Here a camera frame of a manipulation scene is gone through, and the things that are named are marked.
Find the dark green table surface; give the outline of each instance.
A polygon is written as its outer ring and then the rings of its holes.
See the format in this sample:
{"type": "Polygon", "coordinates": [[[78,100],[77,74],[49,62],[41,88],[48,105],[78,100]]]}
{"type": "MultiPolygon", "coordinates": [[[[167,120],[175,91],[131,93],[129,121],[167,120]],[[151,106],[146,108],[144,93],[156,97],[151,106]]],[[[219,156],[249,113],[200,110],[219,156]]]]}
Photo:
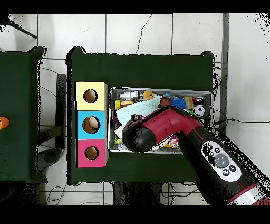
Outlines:
{"type": "MultiPolygon", "coordinates": [[[[102,81],[111,87],[202,90],[212,92],[213,54],[202,55],[116,55],[86,54],[81,47],[67,55],[68,116],[74,122],[74,82],[102,81]]],[[[72,128],[68,179],[77,182],[141,181],[179,182],[197,180],[183,155],[110,152],[106,167],[75,167],[75,131],[72,128]]]]}
{"type": "Polygon", "coordinates": [[[38,62],[44,48],[0,52],[0,181],[46,182],[35,165],[38,143],[38,62]]]}

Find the shape sorter box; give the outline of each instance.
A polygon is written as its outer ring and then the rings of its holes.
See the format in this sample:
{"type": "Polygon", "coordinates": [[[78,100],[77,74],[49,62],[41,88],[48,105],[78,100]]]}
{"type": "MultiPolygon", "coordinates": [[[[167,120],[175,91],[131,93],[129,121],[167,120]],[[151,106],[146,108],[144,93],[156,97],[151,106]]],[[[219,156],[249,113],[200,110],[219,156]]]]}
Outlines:
{"type": "Polygon", "coordinates": [[[76,167],[104,167],[107,148],[108,86],[104,82],[75,82],[76,167]],[[88,149],[96,152],[89,159],[88,149]]]}
{"type": "Polygon", "coordinates": [[[78,166],[77,168],[105,167],[109,158],[106,141],[99,140],[78,140],[78,166]],[[86,149],[94,147],[97,149],[97,158],[90,160],[86,157],[86,149]]]}
{"type": "Polygon", "coordinates": [[[76,82],[76,110],[107,110],[108,86],[104,82],[76,82]],[[85,92],[91,90],[96,94],[96,101],[86,102],[85,92]]]}
{"type": "Polygon", "coordinates": [[[83,139],[106,139],[106,127],[107,124],[105,122],[107,112],[106,111],[78,111],[77,113],[77,131],[78,131],[78,140],[83,139]],[[99,122],[98,131],[94,134],[88,134],[83,129],[83,122],[87,117],[94,117],[99,122]]]}

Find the white button panel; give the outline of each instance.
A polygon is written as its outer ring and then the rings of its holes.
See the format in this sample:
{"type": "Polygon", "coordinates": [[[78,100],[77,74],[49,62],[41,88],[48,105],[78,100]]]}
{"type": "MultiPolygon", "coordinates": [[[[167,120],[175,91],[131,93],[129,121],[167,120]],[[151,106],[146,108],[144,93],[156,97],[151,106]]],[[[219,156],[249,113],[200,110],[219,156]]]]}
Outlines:
{"type": "Polygon", "coordinates": [[[221,179],[228,181],[228,182],[234,182],[238,181],[241,177],[241,170],[236,165],[236,163],[229,157],[229,155],[216,143],[212,141],[204,142],[204,144],[201,147],[201,153],[207,160],[207,162],[212,166],[212,168],[216,171],[216,173],[220,176],[221,179]],[[209,154],[204,154],[204,147],[209,149],[209,154]],[[216,155],[224,155],[229,159],[229,165],[225,168],[218,168],[214,165],[212,165],[211,161],[208,160],[208,157],[215,158],[216,155]]]}

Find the soccer ball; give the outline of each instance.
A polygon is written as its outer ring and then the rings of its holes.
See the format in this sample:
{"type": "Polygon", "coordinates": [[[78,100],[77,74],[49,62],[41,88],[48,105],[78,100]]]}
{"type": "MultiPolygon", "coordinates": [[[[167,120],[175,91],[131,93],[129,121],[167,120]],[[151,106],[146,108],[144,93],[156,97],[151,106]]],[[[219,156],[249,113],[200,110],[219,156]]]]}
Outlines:
{"type": "Polygon", "coordinates": [[[197,117],[203,117],[205,109],[202,106],[196,106],[193,108],[193,113],[195,113],[197,117]]]}

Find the pink cube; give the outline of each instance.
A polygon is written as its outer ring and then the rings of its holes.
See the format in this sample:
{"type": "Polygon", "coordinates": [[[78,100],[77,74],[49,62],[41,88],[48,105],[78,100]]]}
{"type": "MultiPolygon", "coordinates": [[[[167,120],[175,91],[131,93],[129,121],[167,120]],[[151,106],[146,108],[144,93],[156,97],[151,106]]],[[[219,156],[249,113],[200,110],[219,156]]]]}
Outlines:
{"type": "Polygon", "coordinates": [[[104,139],[77,140],[78,168],[105,167],[109,158],[104,139]]]}

